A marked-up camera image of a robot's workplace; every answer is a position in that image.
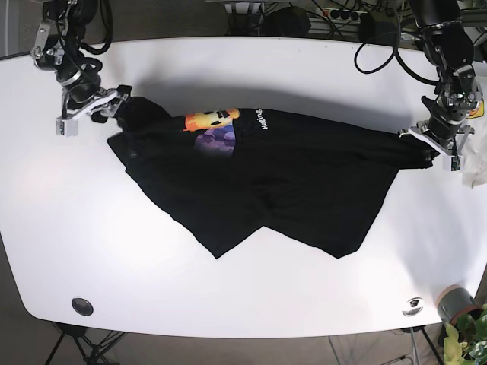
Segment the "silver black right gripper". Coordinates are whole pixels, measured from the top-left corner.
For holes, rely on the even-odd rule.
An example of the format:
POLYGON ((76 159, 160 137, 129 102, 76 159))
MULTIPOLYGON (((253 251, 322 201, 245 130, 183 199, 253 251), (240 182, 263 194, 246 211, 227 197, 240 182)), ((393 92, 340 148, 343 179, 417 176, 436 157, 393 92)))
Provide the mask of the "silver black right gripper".
POLYGON ((104 124, 108 119, 117 119, 126 108, 132 87, 101 87, 99 71, 101 61, 85 57, 82 53, 71 56, 61 46, 32 49, 36 67, 54 71, 56 81, 62 87, 62 114, 58 118, 58 135, 74 137, 78 134, 81 119, 104 124))

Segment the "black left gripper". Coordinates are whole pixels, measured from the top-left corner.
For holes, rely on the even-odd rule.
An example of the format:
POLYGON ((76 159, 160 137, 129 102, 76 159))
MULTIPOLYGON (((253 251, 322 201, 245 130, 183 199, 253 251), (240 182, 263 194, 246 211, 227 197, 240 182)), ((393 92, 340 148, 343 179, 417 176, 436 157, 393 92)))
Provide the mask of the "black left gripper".
MULTIPOLYGON (((427 134, 440 141, 451 141, 447 150, 446 171, 461 171, 465 165, 463 150, 474 128, 460 128, 470 113, 477 111, 483 101, 482 89, 474 72, 454 72, 435 88, 436 98, 422 97, 430 112, 427 134)), ((434 160, 438 152, 426 142, 417 139, 407 130, 398 131, 399 139, 420 151, 426 160, 434 160)))

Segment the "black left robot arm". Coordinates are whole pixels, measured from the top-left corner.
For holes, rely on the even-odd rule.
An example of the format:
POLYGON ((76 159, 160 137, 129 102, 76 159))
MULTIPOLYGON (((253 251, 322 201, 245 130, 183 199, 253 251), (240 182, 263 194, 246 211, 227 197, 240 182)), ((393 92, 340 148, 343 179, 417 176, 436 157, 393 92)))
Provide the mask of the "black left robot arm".
POLYGON ((429 81, 434 98, 422 97, 428 119, 380 140, 374 162, 395 170, 431 167, 442 158, 451 171, 476 170, 486 153, 486 127, 471 116, 482 111, 484 97, 473 67, 474 45, 464 30, 456 1, 411 1, 418 38, 437 78, 429 81))

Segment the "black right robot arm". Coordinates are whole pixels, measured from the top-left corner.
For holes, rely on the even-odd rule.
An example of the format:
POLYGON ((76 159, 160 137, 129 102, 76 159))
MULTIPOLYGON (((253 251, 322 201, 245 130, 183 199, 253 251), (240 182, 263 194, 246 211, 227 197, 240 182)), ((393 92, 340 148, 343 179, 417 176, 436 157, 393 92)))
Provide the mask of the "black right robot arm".
POLYGON ((113 42, 113 12, 109 1, 44 1, 31 58, 43 71, 52 71, 62 88, 62 111, 56 119, 56 134, 78 134, 80 119, 105 123, 118 117, 130 99, 132 87, 106 89, 99 72, 103 63, 96 59, 113 42), (86 29, 96 15, 105 29, 103 45, 95 48, 84 41, 86 29))

